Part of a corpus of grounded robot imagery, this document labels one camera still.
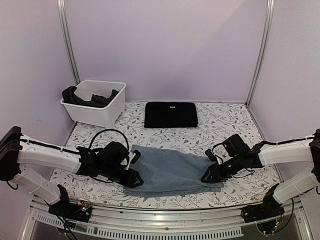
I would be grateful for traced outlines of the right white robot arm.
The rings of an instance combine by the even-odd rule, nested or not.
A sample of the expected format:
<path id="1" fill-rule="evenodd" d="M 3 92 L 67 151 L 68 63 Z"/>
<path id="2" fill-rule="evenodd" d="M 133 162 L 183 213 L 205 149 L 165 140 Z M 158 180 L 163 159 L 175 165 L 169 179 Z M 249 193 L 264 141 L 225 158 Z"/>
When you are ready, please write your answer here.
<path id="1" fill-rule="evenodd" d="M 278 185 L 264 196 L 258 213 L 269 218 L 278 205 L 320 185 L 320 131 L 297 139 L 269 142 L 262 141 L 249 147 L 239 134 L 233 134 L 220 143 L 230 159 L 219 164 L 211 149 L 205 154 L 214 163 L 201 177 L 203 183 L 217 183 L 231 178 L 243 169 L 259 169 L 269 165 L 308 163 L 309 167 Z"/>

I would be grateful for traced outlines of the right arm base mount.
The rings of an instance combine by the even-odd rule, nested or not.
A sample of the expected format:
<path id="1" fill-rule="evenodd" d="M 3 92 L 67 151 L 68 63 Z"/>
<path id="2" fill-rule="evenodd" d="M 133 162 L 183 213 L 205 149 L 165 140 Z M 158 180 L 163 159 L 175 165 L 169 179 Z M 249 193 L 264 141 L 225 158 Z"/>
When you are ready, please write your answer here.
<path id="1" fill-rule="evenodd" d="M 263 198 L 262 203 L 243 207 L 240 216 L 244 219 L 245 223 L 250 223 L 277 217 L 284 213 L 283 205 L 278 203 L 271 194 L 267 194 Z"/>

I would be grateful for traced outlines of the black t-shirt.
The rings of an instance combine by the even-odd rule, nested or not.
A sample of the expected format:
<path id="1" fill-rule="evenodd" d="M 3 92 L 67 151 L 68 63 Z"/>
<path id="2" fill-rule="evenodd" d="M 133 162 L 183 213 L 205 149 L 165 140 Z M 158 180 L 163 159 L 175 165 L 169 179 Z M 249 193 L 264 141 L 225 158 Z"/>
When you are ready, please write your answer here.
<path id="1" fill-rule="evenodd" d="M 197 108 L 193 102 L 147 102 L 145 128 L 196 128 Z"/>

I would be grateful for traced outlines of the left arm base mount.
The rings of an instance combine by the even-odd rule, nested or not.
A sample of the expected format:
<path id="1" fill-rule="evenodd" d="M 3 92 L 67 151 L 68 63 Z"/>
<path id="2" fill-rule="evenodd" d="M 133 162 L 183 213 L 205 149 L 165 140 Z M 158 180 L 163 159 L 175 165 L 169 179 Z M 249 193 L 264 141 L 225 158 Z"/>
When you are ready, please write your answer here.
<path id="1" fill-rule="evenodd" d="M 88 223 L 92 214 L 92 204 L 84 200 L 70 202 L 67 190 L 60 184 L 57 187 L 60 193 L 59 201 L 49 204 L 48 212 L 61 218 Z"/>

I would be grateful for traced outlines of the blue denim garment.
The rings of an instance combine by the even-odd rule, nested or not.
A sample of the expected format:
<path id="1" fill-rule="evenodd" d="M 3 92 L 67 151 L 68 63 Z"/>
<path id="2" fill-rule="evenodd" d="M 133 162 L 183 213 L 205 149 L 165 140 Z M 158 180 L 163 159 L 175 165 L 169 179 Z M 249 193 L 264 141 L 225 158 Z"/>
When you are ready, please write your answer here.
<path id="1" fill-rule="evenodd" d="M 201 177 L 213 164 L 205 156 L 139 145 L 133 145 L 131 149 L 141 153 L 131 168 L 139 173 L 143 184 L 134 188 L 125 187 L 125 195 L 140 198 L 192 195 L 220 192 L 224 186 L 222 182 L 201 182 Z"/>

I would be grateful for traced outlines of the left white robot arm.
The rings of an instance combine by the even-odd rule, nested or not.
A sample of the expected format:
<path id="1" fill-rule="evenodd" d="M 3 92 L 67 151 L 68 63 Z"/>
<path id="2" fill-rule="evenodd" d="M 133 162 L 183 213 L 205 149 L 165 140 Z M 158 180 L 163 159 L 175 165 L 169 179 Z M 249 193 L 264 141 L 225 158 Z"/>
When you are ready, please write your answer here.
<path id="1" fill-rule="evenodd" d="M 42 198 L 63 216 L 74 213 L 67 190 L 52 185 L 29 165 L 58 168 L 90 178 L 103 176 L 122 186 L 136 188 L 144 181 L 130 168 L 141 156 L 138 150 L 130 151 L 129 145 L 111 141 L 105 147 L 78 146 L 67 148 L 37 141 L 24 135 L 19 126 L 13 126 L 0 140 L 0 179 L 15 183 L 31 194 Z"/>

